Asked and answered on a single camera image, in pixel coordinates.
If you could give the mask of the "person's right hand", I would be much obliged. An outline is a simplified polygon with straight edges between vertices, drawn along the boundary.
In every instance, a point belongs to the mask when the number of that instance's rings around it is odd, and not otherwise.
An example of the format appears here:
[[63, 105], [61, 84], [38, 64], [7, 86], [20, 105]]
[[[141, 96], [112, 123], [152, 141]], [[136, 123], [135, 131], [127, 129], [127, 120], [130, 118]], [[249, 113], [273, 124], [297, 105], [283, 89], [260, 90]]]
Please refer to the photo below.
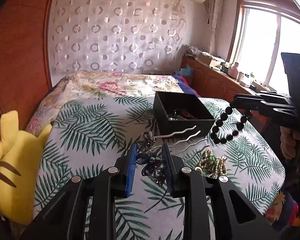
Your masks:
[[296, 156], [296, 142], [300, 141], [300, 133], [290, 128], [280, 127], [281, 131], [281, 151], [286, 159], [292, 159]]

